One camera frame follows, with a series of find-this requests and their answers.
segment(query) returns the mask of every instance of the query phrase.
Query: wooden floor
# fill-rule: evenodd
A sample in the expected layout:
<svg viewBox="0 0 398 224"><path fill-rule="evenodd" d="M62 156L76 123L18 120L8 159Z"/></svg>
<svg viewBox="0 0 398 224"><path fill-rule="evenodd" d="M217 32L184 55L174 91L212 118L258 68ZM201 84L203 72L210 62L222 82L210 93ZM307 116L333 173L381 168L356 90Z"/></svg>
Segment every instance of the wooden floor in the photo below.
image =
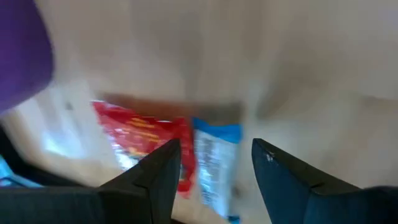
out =
<svg viewBox="0 0 398 224"><path fill-rule="evenodd" d="M244 126L232 204L269 223L251 163L263 138L359 187L398 185L398 2L36 0L51 85L3 117L24 157L83 184L121 171L90 100ZM225 223L177 196L173 216Z"/></svg>

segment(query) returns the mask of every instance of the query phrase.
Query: purple object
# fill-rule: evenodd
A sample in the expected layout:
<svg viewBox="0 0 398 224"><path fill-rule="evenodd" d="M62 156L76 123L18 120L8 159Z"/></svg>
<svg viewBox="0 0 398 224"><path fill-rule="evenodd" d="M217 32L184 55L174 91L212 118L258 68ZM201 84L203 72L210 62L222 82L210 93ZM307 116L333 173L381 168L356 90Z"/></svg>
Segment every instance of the purple object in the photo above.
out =
<svg viewBox="0 0 398 224"><path fill-rule="evenodd" d="M45 88L52 77L49 37L33 0L0 1L0 114Z"/></svg>

